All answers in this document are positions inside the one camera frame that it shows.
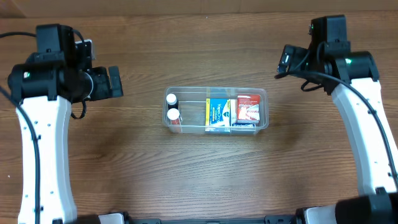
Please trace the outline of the red caplet box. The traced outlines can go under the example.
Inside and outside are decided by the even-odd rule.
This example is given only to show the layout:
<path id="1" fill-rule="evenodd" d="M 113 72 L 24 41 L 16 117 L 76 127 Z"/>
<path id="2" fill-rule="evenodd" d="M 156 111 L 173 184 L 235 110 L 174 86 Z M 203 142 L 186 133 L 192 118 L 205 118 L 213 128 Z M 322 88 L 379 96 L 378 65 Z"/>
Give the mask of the red caplet box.
<path id="1" fill-rule="evenodd" d="M 237 97 L 237 122 L 254 123 L 260 121 L 259 95 L 238 95 Z"/>

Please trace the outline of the black bottle white cap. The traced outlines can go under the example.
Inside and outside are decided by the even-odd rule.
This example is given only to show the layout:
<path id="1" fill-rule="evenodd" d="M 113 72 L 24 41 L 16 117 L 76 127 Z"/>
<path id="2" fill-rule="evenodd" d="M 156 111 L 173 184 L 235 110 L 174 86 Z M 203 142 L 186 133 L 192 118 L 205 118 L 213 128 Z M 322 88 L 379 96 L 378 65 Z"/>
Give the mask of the black bottle white cap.
<path id="1" fill-rule="evenodd" d="M 168 109 L 177 109 L 178 108 L 178 98 L 176 97 L 175 94 L 170 93 L 166 96 L 166 102 L 167 102 L 167 107 Z"/>

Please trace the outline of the orange tube white cap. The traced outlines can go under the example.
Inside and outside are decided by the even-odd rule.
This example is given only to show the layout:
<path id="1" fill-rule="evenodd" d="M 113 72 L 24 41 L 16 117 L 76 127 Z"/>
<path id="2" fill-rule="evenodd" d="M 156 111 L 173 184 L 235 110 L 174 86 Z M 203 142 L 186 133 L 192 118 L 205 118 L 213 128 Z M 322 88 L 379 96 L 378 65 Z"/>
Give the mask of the orange tube white cap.
<path id="1" fill-rule="evenodd" d="M 171 125 L 181 125 L 180 111 L 176 108 L 171 108 L 167 112 L 167 118 Z"/>

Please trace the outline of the white Hansaplast plaster box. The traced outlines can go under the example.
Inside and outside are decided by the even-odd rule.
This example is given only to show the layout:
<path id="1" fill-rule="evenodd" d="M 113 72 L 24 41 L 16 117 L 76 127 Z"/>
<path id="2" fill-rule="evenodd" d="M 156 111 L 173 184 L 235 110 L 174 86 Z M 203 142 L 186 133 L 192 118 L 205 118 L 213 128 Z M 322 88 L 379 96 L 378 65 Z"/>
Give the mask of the white Hansaplast plaster box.
<path id="1" fill-rule="evenodd" d="M 237 120 L 237 100 L 230 99 L 230 126 L 231 127 L 245 127 L 254 128 L 255 124 L 252 123 L 238 123 Z"/>

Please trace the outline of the blue yellow VapoDrops box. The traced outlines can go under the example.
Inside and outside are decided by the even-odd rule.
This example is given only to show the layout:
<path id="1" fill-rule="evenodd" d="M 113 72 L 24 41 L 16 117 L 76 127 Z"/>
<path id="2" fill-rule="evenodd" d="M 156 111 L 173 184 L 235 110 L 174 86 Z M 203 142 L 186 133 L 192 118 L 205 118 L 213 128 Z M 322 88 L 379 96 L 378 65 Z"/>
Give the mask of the blue yellow VapoDrops box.
<path id="1" fill-rule="evenodd" d="M 226 98 L 207 98 L 205 125 L 227 127 L 230 125 L 231 100 Z"/>

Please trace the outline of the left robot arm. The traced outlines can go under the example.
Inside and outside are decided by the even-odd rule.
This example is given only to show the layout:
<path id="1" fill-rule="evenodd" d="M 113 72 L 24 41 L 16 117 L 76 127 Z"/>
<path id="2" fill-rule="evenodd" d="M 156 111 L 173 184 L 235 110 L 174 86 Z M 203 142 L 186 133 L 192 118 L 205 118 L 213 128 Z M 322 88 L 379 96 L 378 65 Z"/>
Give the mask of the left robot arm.
<path id="1" fill-rule="evenodd" d="M 37 26 L 37 51 L 13 67 L 7 97 L 22 135 L 19 223 L 127 223 L 123 212 L 78 216 L 68 160 L 72 105 L 123 95 L 117 67 L 93 67 L 93 43 L 60 24 Z"/>

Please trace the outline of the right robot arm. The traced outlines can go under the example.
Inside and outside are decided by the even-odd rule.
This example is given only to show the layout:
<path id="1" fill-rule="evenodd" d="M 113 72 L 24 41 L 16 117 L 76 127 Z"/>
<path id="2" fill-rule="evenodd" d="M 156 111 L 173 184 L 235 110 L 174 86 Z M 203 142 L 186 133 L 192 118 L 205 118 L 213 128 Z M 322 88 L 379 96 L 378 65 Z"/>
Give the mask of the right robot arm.
<path id="1" fill-rule="evenodd" d="M 277 78 L 303 79 L 302 91 L 324 89 L 345 124 L 357 170 L 358 196 L 300 208 L 291 223 L 396 223 L 397 146 L 381 98 L 373 56 L 353 52 L 343 15 L 313 19 L 310 45 L 286 45 Z"/>

